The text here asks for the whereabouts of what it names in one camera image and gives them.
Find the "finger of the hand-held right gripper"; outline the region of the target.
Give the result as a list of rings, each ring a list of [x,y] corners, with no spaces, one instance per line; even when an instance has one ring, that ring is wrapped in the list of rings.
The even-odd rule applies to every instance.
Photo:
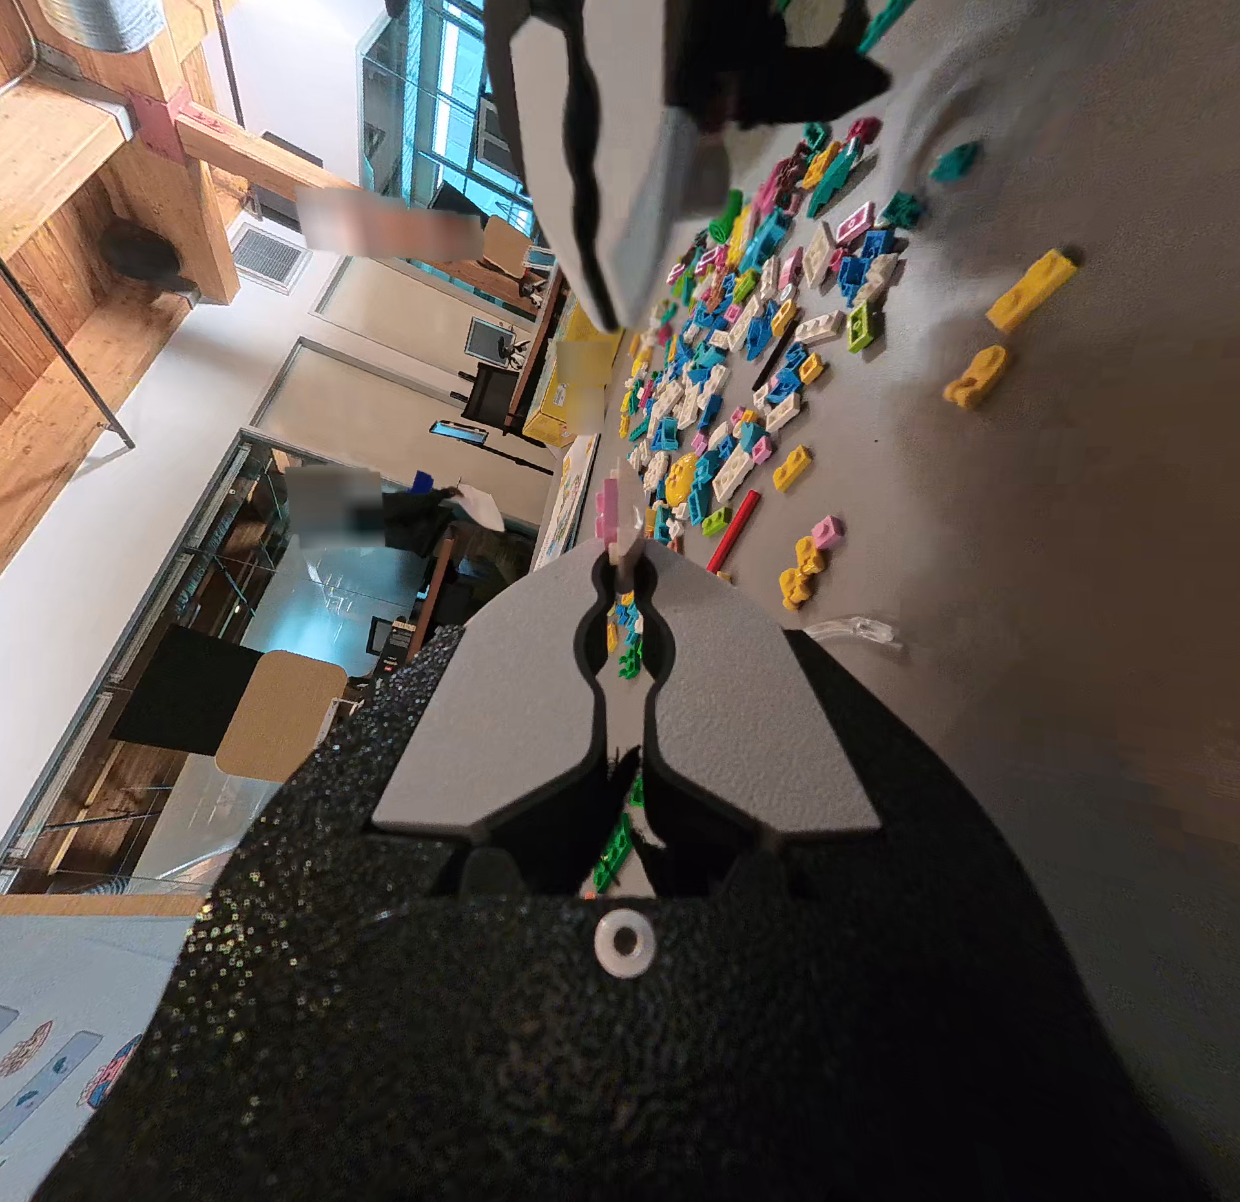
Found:
[[[675,227],[728,201],[729,154],[675,100],[728,65],[709,0],[485,0],[492,97],[571,288],[605,331],[639,321]],[[741,0],[766,14],[775,0]]]

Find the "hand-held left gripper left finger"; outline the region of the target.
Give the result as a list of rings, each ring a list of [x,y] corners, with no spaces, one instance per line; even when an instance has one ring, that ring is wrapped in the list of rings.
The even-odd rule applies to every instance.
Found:
[[[582,541],[466,623],[374,811],[379,831],[484,838],[605,756],[586,634],[612,601],[608,564],[605,543]]]

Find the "pink and white lego assembly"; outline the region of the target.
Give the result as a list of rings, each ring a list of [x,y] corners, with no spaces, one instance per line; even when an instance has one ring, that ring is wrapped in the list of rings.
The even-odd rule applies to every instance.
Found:
[[[605,477],[596,494],[596,537],[608,548],[618,593],[634,588],[634,577],[646,541],[649,508],[644,480],[622,461]]]

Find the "pile of colourful lego bricks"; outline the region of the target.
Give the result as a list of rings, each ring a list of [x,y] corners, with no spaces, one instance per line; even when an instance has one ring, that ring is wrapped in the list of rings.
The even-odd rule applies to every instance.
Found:
[[[748,247],[732,234],[718,267],[708,238],[705,288],[664,328],[639,343],[634,373],[614,418],[624,430],[619,458],[642,477],[645,530],[669,550],[706,564],[749,490],[762,493],[724,567],[784,625],[848,615],[891,623],[902,651],[864,643],[826,644],[868,681],[932,670],[935,635],[918,613],[919,554],[912,521],[906,445],[898,427],[918,383],[925,302],[908,268],[908,234],[881,218],[892,190],[881,177],[896,135],[871,101],[832,121],[829,135],[804,134],[772,171],[784,187],[756,221],[759,192],[746,194],[739,221],[771,232],[764,258],[742,270]],[[774,471],[798,445],[815,464],[786,493]],[[826,550],[815,594],[784,607],[779,577],[796,564],[796,543],[825,515],[846,534]]]

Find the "red lego bar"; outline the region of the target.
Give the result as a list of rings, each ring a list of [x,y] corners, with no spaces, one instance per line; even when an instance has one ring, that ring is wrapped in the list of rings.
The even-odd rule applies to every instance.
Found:
[[[756,490],[749,490],[746,493],[742,503],[736,507],[736,511],[734,511],[716,550],[709,558],[709,563],[706,565],[708,573],[719,574],[724,570],[725,564],[728,563],[731,554],[736,547],[739,537],[748,527],[755,510],[762,503],[762,498],[762,493]]]

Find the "lego instruction booklet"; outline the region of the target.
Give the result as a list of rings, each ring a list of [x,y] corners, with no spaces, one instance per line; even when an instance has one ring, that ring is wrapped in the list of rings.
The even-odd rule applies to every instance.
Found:
[[[532,571],[544,568],[575,547],[586,510],[586,497],[599,441],[599,433],[578,435],[564,450],[561,478],[555,484],[551,511],[545,517],[545,524],[541,530]]]

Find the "long teal lego plate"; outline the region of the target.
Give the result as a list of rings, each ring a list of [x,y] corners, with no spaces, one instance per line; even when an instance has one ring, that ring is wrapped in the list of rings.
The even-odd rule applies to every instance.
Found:
[[[892,31],[892,28],[901,21],[904,15],[908,14],[908,9],[916,0],[889,0],[872,18],[868,29],[865,31],[859,52],[869,54],[872,52],[882,38]]]

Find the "rounded yellow lego piece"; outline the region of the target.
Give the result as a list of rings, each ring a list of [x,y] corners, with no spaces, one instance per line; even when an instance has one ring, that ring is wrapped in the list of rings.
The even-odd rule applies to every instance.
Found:
[[[965,371],[944,388],[944,398],[964,410],[978,408],[991,395],[1009,360],[1005,345],[985,347],[971,358]]]

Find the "long yellow lego brick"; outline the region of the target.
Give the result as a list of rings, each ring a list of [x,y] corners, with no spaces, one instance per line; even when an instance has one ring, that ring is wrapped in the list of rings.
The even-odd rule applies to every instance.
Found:
[[[988,308],[992,327],[1009,335],[1031,315],[1075,278],[1079,262],[1061,248],[1051,248],[1039,257],[1024,275]]]

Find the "clear plastic bag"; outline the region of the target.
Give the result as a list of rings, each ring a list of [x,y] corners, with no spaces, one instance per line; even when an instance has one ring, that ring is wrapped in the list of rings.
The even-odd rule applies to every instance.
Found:
[[[905,648],[898,628],[876,617],[832,617],[811,624],[802,631],[821,646],[846,641],[849,644],[864,643],[876,646],[891,651],[902,651]]]

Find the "black office chair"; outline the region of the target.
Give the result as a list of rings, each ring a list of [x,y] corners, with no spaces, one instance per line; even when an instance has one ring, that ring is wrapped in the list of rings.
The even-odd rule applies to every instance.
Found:
[[[454,393],[461,403],[462,417],[489,430],[509,433],[508,418],[519,385],[519,371],[479,361],[472,373],[464,370],[458,374],[469,384],[468,393]]]

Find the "black panel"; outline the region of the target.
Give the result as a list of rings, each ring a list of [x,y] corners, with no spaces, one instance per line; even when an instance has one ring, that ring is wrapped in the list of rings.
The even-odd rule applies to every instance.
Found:
[[[171,625],[109,737],[215,756],[261,657],[255,648]]]

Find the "black round fixture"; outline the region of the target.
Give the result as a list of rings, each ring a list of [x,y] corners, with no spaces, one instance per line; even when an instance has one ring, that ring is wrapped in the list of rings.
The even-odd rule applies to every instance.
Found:
[[[195,280],[182,274],[178,248],[136,221],[115,217],[101,234],[98,247],[105,264],[119,277],[181,295],[201,294]]]

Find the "printed sticker sheet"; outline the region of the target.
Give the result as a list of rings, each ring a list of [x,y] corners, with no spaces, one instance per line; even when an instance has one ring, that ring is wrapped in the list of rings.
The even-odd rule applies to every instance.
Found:
[[[4,1199],[32,1199],[108,1100],[192,921],[181,914],[4,916]]]

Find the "silver metal duct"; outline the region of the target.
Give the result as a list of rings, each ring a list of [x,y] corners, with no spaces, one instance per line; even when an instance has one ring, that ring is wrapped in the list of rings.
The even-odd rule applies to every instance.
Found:
[[[102,54],[136,54],[168,28],[164,0],[36,0],[56,32]]]

